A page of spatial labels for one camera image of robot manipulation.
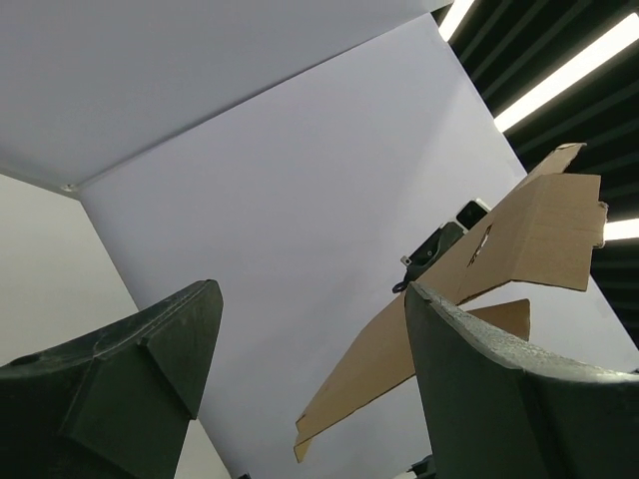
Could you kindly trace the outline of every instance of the ceiling light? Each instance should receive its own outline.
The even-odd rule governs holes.
[[[603,229],[605,241],[626,240],[628,238],[639,238],[639,219],[606,223]]]
[[[632,13],[495,118],[497,130],[505,132],[638,38],[639,15]]]
[[[441,26],[439,27],[439,34],[445,42],[450,40],[452,34],[455,33],[455,30],[466,13],[468,13],[468,9],[474,1],[475,0],[456,0],[452,4],[450,10],[448,10],[448,13],[446,14],[446,18],[443,19],[443,22],[441,22]]]

